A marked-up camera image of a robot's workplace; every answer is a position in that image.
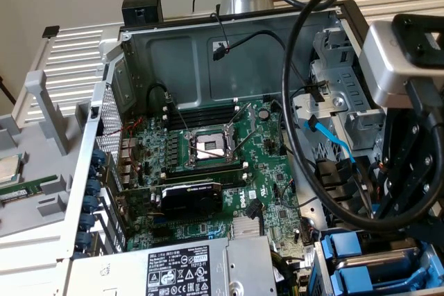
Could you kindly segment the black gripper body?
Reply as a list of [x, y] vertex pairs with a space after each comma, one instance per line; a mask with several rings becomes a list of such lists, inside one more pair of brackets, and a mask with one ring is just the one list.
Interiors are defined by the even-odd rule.
[[443, 44], [432, 36], [443, 35], [443, 17], [397, 14], [391, 22], [405, 58], [420, 68], [443, 69]]

